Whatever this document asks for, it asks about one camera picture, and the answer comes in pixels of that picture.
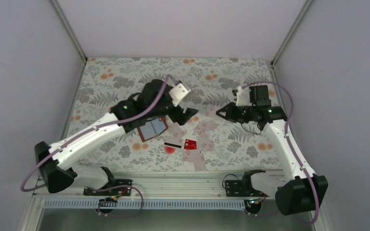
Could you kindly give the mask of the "brown leather card holder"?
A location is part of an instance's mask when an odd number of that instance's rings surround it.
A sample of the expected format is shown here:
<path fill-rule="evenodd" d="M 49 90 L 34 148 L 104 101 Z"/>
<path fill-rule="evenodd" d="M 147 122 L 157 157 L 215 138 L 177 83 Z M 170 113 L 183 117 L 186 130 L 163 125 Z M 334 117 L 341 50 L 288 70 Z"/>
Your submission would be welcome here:
<path fill-rule="evenodd" d="M 142 142 L 151 140 L 168 129 L 168 124 L 166 122 L 166 117 L 160 117 L 153 120 L 147 121 L 143 126 L 137 128 L 139 136 Z"/>

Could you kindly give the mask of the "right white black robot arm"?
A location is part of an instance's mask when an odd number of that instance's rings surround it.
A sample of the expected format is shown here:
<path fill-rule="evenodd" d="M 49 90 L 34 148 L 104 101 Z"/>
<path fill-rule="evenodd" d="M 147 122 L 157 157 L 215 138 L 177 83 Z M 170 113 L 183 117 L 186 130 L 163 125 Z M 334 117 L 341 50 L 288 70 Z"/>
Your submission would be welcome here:
<path fill-rule="evenodd" d="M 239 86 L 232 93 L 234 102 L 216 111 L 216 115 L 241 125 L 256 122 L 278 154 L 285 180 L 272 177 L 265 170 L 249 170 L 240 180 L 224 181 L 226 195 L 269 196 L 274 198 L 279 212 L 285 216 L 314 211 L 317 217 L 328 181 L 305 160 L 284 110 L 271 103 L 268 86 Z"/>

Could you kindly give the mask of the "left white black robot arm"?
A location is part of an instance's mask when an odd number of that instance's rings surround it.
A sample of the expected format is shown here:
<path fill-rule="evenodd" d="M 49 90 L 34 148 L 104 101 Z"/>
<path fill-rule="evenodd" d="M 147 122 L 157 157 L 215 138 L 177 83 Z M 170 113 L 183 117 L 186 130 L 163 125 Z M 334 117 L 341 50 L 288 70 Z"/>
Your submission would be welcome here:
<path fill-rule="evenodd" d="M 125 135 L 147 122 L 168 116 L 182 126 L 198 110 L 183 109 L 179 103 L 191 89 L 177 81 L 171 87 L 166 80 L 154 79 L 141 92 L 112 106 L 94 123 L 61 141 L 39 142 L 34 147 L 37 170 L 49 193 L 61 192 L 72 185 L 88 186 L 108 195 L 115 188 L 115 178 L 107 167 L 85 167 L 77 161 L 110 139 Z"/>

